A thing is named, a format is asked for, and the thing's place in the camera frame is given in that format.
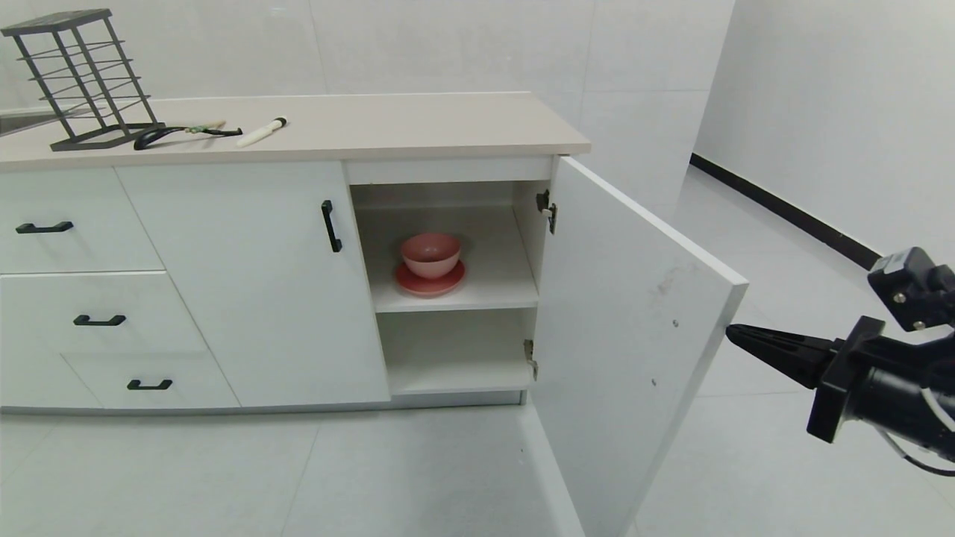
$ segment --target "black cabinet handle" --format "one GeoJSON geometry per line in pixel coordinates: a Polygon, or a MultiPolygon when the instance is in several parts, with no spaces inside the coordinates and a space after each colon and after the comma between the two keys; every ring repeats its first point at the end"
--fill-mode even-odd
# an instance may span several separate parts
{"type": "Polygon", "coordinates": [[[32,222],[27,222],[26,224],[21,224],[16,227],[16,232],[23,235],[26,233],[62,233],[67,229],[73,229],[73,223],[69,220],[60,222],[56,226],[50,227],[37,227],[32,222]]]}
{"type": "Polygon", "coordinates": [[[169,378],[166,378],[163,382],[160,382],[156,386],[143,386],[142,381],[138,378],[134,378],[129,381],[129,384],[126,384],[127,390],[168,390],[170,386],[173,385],[173,381],[169,378]]]}
{"type": "Polygon", "coordinates": [[[126,315],[113,315],[108,321],[91,321],[89,315],[78,315],[73,320],[77,326],[119,326],[126,320],[126,315]]]}
{"type": "Polygon", "coordinates": [[[331,224],[331,200],[322,202],[322,216],[325,217],[325,229],[329,231],[331,251],[338,253],[342,251],[342,241],[335,237],[335,227],[331,224]]]}

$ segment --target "cabinet hinge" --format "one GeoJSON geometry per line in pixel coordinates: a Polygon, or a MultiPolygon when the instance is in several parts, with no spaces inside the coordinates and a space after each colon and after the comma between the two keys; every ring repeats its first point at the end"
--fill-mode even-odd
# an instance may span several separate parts
{"type": "Polygon", "coordinates": [[[533,339],[524,339],[524,358],[527,360],[527,365],[531,366],[531,370],[534,372],[534,380],[537,381],[537,360],[534,359],[534,340],[533,339]]]}
{"type": "Polygon", "coordinates": [[[547,217],[550,224],[550,234],[554,234],[554,227],[557,226],[557,204],[550,203],[550,190],[544,190],[543,194],[537,195],[538,211],[547,217]]]}

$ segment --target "bowl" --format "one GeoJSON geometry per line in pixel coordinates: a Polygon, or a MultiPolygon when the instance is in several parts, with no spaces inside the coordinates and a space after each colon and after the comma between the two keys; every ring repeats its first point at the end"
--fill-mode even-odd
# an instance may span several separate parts
{"type": "Polygon", "coordinates": [[[447,233],[422,233],[401,245],[401,257],[414,274],[435,280],[457,265],[461,242],[447,233]]]}

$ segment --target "beige countertop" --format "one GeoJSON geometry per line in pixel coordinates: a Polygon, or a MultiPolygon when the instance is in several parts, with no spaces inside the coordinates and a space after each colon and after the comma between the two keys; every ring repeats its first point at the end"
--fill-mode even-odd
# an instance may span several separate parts
{"type": "MultiPolygon", "coordinates": [[[[225,119],[247,133],[277,116],[288,125],[246,148],[238,138],[176,133],[144,151],[53,152],[59,122],[0,137],[0,172],[145,164],[513,157],[586,153],[590,142],[530,93],[224,97],[150,100],[157,119],[187,126],[225,119]]],[[[130,108],[123,117],[140,121],[130,108]]],[[[79,134],[92,120],[71,121],[79,134]]]]}

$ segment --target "red plate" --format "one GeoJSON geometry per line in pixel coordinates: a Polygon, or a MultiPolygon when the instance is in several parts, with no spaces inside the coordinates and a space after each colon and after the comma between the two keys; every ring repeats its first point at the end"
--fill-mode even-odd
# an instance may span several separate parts
{"type": "Polygon", "coordinates": [[[464,279],[464,263],[458,261],[457,265],[451,269],[451,272],[436,278],[428,280],[411,272],[407,265],[402,263],[398,270],[394,272],[394,279],[398,281],[401,289],[420,296],[421,298],[434,298],[450,290],[453,290],[464,279]]]}

